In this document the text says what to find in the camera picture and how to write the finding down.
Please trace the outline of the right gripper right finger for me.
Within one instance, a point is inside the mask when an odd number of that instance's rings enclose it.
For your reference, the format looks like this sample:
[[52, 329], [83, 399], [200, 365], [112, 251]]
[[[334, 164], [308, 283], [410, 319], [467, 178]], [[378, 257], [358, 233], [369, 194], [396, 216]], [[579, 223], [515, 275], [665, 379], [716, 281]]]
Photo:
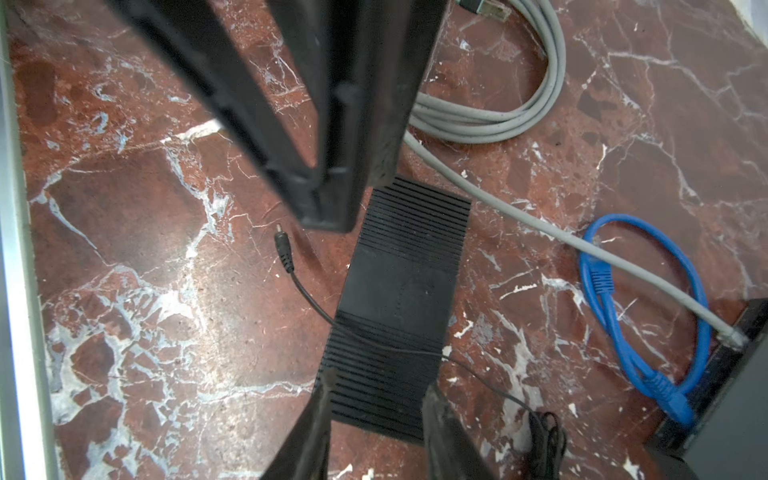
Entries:
[[495, 479], [437, 385], [425, 392], [422, 424], [428, 479]]

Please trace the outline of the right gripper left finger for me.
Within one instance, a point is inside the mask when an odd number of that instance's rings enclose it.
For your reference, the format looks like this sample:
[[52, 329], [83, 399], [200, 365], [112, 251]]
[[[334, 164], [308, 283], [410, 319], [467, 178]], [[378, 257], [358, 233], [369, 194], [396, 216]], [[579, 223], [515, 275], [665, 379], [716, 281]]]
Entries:
[[331, 438], [331, 393], [337, 369], [320, 374], [307, 405], [261, 476], [269, 479], [327, 479]]

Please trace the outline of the black ribbed network switch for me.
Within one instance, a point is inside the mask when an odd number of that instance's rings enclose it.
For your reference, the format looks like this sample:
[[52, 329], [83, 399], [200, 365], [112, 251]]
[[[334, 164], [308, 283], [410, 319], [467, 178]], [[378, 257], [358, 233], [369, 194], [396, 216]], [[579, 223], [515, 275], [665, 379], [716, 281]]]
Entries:
[[333, 420], [422, 444], [470, 209], [401, 176], [373, 191], [320, 363], [337, 369]]

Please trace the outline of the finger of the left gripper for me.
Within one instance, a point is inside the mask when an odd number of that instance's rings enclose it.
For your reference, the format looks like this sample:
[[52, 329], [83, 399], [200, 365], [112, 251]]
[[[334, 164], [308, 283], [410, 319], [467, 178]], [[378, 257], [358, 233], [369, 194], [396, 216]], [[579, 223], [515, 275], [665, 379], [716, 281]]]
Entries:
[[322, 229], [309, 192], [311, 169], [272, 110], [207, 1], [111, 1], [226, 128], [275, 193], [306, 228]]
[[317, 112], [316, 164], [289, 197], [308, 229], [354, 228], [368, 187], [390, 185], [444, 1], [271, 1]]

